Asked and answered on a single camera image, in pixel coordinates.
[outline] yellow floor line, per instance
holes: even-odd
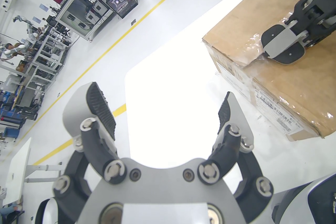
[[[92,63],[56,100],[51,104],[50,107],[47,108],[43,114],[36,119],[34,124],[30,127],[30,129],[22,136],[20,140],[18,140],[15,144],[17,146],[25,137],[26,135],[32,130],[32,128],[37,124],[38,121],[41,120],[41,118],[46,115],[46,113],[59,101],[60,98],[62,98],[70,89],[73,87],[93,66],[97,64],[98,61],[100,61],[110,50],[112,50],[125,36],[127,36],[132,30],[134,30],[144,19],[146,19],[155,9],[157,9],[163,2],[166,0],[159,1],[152,9],[150,9],[139,21],[137,21],[127,32],[125,32],[112,46],[110,46],[100,57],[97,58],[97,60]],[[8,153],[6,158],[12,153],[14,148]]]
[[[126,111],[126,104],[123,104],[121,107],[119,107],[115,111],[113,111],[113,116],[117,117],[117,116],[123,114],[125,111]],[[70,145],[72,145],[72,139],[63,143],[61,146],[57,147],[55,150],[51,151],[49,154],[47,154],[43,158],[39,159],[37,162],[33,163],[33,165],[39,165],[42,162],[45,162],[48,158],[51,158],[53,155],[56,155],[57,153],[64,150],[66,147],[69,147]]]

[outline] jeans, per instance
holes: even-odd
[[[14,202],[11,206],[9,207],[3,207],[0,209],[0,224],[2,224],[2,217],[7,216],[7,214],[10,214],[11,212],[14,212],[14,207],[17,206],[17,203]]]

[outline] blue bin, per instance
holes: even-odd
[[[5,128],[4,137],[14,137],[17,138],[19,136],[20,130],[17,128]]]

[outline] textured black grip pad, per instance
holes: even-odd
[[[231,115],[231,111],[230,111],[230,106],[228,103],[228,96],[229,96],[230,92],[227,93],[227,95],[225,96],[225,99],[218,111],[218,117],[219,117],[219,130],[218,133],[221,131],[221,129],[223,128],[224,124],[226,122],[228,122],[230,120],[230,115]]]
[[[103,92],[99,89],[96,82],[93,82],[89,87],[86,94],[86,102],[89,106],[92,114],[98,116],[108,133],[111,135],[113,140],[114,138],[114,130],[115,130],[115,120],[108,108],[108,104],[104,97]]]

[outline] cable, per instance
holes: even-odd
[[[15,38],[13,38],[13,37],[10,37],[10,36],[8,36],[8,35],[6,35],[6,34],[3,34],[3,33],[0,33],[0,34],[3,35],[3,36],[6,36],[6,37],[8,37],[8,38],[14,39],[14,40],[18,41],[19,43],[21,43],[19,40],[15,39]]]

